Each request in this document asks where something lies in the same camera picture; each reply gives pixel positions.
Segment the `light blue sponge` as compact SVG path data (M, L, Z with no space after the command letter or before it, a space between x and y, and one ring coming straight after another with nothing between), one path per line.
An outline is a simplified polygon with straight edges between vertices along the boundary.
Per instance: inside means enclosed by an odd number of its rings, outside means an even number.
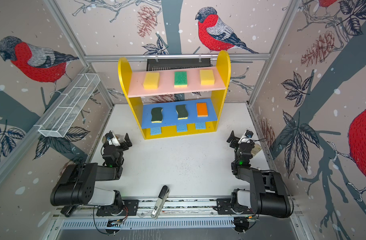
M150 135L151 136L161 135L161 133L162 133L161 127L150 128Z
M195 123L196 130L205 130L207 128L205 122Z
M176 126L176 131L178 133L184 133L188 131L188 126L187 125L177 125Z

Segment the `dark green wavy sponge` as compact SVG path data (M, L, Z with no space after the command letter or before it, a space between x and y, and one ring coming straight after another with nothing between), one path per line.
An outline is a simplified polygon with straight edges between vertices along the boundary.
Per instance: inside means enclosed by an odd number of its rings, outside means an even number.
M152 108L152 110L151 110L151 122L152 123L162 123L162 120L163 120L162 111L163 111L163 108L161 108L161 107Z
M187 111L186 105L176 105L175 109L176 109L176 112L177 112L177 119L178 120L188 119L189 113Z

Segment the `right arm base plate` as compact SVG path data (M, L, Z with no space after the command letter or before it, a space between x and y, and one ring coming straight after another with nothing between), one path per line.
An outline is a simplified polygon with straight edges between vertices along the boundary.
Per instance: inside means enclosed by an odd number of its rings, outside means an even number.
M217 211L218 215L240 215L240 212L233 209L235 203L235 199L232 198L218 198L213 209Z

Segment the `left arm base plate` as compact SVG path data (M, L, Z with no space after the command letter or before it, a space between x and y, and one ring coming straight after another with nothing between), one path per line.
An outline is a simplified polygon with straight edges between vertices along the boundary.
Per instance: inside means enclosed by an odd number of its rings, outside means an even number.
M101 206L97 209L98 217L136 216L139 200L123 200L121 205Z

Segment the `green yellow sponge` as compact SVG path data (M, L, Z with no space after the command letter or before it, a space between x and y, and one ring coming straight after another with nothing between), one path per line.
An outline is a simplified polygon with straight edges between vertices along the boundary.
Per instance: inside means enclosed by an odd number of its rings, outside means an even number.
M174 87L185 88L188 86L188 77L186 71L174 72Z

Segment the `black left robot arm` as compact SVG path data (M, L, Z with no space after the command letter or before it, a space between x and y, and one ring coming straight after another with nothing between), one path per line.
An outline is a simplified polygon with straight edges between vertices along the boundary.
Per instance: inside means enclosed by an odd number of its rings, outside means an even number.
M68 165L52 190L51 205L64 206L70 210L81 205L109 206L118 211L124 208L119 191L98 188L95 184L121 178L124 151L132 147L132 142L128 134L116 135L113 131L106 133L102 142L103 165Z

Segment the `orange sponge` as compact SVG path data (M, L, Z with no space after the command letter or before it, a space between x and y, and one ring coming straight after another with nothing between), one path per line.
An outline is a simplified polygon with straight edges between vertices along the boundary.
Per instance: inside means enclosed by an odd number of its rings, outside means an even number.
M197 116L198 118L209 116L207 103L197 103Z

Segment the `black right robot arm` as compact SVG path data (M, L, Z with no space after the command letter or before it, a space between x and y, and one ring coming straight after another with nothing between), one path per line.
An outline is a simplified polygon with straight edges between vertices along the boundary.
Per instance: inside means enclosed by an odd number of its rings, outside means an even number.
M272 170L258 170L250 164L256 146L253 135L252 131L246 130L238 138L231 132L227 139L234 149L232 174L250 185L248 190L235 189L232 192L231 209L236 214L251 212L254 215L288 218L293 213L293 201L289 200L281 174Z

